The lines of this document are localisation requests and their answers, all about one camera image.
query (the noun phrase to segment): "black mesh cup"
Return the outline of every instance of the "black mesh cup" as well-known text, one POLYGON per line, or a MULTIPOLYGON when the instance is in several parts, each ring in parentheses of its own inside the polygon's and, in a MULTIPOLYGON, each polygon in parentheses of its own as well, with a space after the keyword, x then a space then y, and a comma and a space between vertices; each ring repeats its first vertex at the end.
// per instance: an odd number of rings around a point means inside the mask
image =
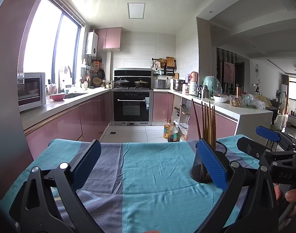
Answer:
MULTIPOLYGON (((225 155, 227 153, 227 147, 223 143, 216 141, 216 151, 222 152, 225 155)), ((198 143, 196 143, 196 155, 194 158, 194 164, 190 171, 190 175, 195 181, 199 183, 212 182, 211 176, 205 168, 198 153, 198 143)))

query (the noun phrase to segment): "plastic bottle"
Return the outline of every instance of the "plastic bottle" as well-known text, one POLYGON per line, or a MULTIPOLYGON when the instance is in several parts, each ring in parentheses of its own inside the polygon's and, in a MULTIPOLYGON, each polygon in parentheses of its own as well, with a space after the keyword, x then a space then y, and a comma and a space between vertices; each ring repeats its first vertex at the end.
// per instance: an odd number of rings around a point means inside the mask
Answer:
POLYGON ((164 125, 163 138, 167 139, 169 135, 169 128, 171 127, 171 120, 167 120, 167 124, 164 125))
POLYGON ((178 128, 175 123, 172 123, 169 128, 168 142, 177 142, 178 128))

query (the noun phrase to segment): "curtain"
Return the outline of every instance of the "curtain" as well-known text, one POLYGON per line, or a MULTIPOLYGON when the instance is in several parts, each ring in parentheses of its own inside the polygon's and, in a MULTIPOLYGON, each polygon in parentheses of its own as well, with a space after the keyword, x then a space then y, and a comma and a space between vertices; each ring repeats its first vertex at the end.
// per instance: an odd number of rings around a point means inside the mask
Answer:
POLYGON ((289 77, 288 75, 282 75, 282 84, 285 84, 287 86, 287 92, 286 92, 286 102, 285 102, 285 108, 284 108, 284 114, 287 114, 287 110, 288 110, 288 88, 289 88, 289 77))

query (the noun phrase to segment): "white countertop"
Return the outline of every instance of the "white countertop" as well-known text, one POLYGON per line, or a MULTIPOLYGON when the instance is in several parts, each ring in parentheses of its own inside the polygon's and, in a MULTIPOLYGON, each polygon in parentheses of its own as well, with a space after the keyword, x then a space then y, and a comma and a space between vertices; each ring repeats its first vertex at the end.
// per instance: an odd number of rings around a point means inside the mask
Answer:
MULTIPOLYGON (((180 97, 183 97, 185 99, 191 100, 193 99, 195 103, 199 103, 201 104, 201 99, 199 99, 198 97, 195 96, 191 96, 191 95, 185 95, 182 94, 181 92, 177 92, 174 90, 170 90, 170 89, 154 89, 154 92, 169 92, 172 93, 174 95, 178 95, 180 97)), ((266 109, 252 109, 252 108, 247 108, 247 107, 233 107, 231 106, 229 103, 216 103, 214 102, 214 100, 203 100, 203 102, 208 103, 211 102, 212 106, 215 106, 215 110, 226 115, 229 117, 232 117, 236 120, 239 120, 241 115, 253 115, 253 114, 262 114, 262 113, 271 113, 271 111, 266 110, 266 109)))
POLYGON ((86 100, 89 100, 95 96, 101 95, 105 92, 108 92, 109 89, 105 88, 97 88, 97 89, 87 89, 85 91, 77 91, 76 93, 85 93, 84 95, 80 95, 74 98, 64 99, 63 101, 55 102, 52 99, 45 106, 35 108, 32 110, 24 111, 20 114, 20 118, 22 121, 23 129, 27 128, 39 123, 46 118, 49 118, 65 109, 68 109, 74 105, 80 104, 86 100))

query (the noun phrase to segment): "sink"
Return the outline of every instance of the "sink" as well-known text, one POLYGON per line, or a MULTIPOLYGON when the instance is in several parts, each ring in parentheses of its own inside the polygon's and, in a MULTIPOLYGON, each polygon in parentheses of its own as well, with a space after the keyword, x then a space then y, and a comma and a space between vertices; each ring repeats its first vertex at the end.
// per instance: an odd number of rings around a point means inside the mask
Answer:
POLYGON ((70 93, 70 94, 66 94, 64 99, 74 98, 84 94, 87 94, 87 93, 70 93))

